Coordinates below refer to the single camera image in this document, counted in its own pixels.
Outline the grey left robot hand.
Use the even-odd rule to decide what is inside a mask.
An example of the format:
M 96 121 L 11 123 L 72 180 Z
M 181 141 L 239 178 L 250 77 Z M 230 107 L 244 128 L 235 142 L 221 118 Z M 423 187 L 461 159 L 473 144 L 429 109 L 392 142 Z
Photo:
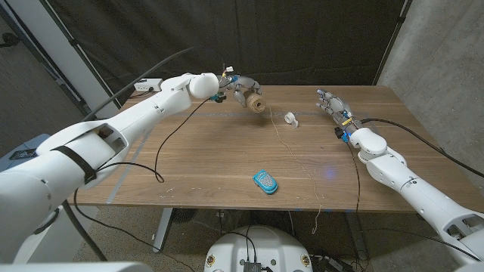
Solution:
M 219 102 L 226 98 L 226 93 L 232 91 L 234 99 L 243 107 L 248 107 L 248 100 L 251 94 L 262 96 L 260 84 L 247 76 L 233 75 L 233 76 L 219 76 L 219 90 L 217 96 Z

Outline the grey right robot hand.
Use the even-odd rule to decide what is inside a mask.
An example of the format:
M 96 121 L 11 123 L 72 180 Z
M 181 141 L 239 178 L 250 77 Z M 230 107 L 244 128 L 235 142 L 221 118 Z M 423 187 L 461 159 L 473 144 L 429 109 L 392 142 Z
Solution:
M 318 89 L 319 102 L 317 107 L 332 117 L 337 126 L 348 134 L 352 134 L 361 127 L 361 123 L 353 116 L 349 105 L 324 89 Z

